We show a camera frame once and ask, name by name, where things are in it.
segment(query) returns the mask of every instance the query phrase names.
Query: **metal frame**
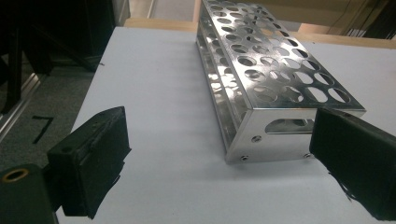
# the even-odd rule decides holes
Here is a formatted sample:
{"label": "metal frame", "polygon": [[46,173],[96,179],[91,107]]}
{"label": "metal frame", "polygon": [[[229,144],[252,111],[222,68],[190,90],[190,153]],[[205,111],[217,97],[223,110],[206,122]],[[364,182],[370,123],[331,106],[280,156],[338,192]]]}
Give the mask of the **metal frame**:
{"label": "metal frame", "polygon": [[302,159],[317,108],[365,112],[261,5],[204,0],[197,45],[228,162]]}

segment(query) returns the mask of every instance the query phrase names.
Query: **white table surface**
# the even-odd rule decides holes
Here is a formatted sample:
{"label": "white table surface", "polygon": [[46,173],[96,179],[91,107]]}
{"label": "white table surface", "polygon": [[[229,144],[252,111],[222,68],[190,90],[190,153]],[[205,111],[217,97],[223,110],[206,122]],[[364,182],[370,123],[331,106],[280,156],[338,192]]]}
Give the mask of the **white table surface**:
{"label": "white table surface", "polygon": [[[304,43],[396,134],[396,50]],[[124,105],[132,152],[93,221],[60,223],[376,223],[317,160],[229,165],[195,34],[116,28],[74,129]]]}

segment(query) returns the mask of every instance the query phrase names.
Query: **black handwritten number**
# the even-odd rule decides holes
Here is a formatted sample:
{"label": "black handwritten number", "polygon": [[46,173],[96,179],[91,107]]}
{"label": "black handwritten number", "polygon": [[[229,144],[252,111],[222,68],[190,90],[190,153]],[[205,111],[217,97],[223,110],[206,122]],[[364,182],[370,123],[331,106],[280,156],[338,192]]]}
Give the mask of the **black handwritten number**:
{"label": "black handwritten number", "polygon": [[47,131],[47,129],[50,126],[50,124],[52,123],[53,118],[33,116],[32,119],[46,119],[47,120],[46,126],[44,126],[44,128],[41,130],[41,133],[38,135],[38,137],[33,142],[33,144],[37,144],[38,141],[40,141],[41,137],[44,135],[44,133]]}

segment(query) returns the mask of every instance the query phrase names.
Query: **aluminum test tube rack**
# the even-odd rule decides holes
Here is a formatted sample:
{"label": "aluminum test tube rack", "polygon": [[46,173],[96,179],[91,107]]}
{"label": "aluminum test tube rack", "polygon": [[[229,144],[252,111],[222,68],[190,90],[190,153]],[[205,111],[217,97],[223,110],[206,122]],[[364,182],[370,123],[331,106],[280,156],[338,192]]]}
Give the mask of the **aluminum test tube rack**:
{"label": "aluminum test tube rack", "polygon": [[317,108],[365,112],[261,5],[203,0],[197,45],[227,162],[309,157]]}

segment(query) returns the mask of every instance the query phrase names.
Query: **wooden edge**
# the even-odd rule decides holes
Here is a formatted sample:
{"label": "wooden edge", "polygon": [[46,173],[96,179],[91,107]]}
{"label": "wooden edge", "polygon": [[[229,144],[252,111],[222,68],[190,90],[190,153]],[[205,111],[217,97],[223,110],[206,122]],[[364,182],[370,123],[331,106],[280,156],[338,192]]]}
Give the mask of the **wooden edge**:
{"label": "wooden edge", "polygon": [[168,21],[161,19],[129,18],[125,21],[124,27],[174,30],[196,33],[198,23],[192,21]]}
{"label": "wooden edge", "polygon": [[[125,21],[124,26],[196,33],[198,23],[193,21],[168,21],[160,19],[130,18]],[[379,49],[396,49],[396,40],[361,38],[343,35],[319,35],[297,32],[290,33],[301,42],[316,42]]]}
{"label": "wooden edge", "polygon": [[372,39],[344,35],[320,35],[297,32],[291,32],[291,34],[301,42],[316,42],[378,49],[396,49],[396,40]]}

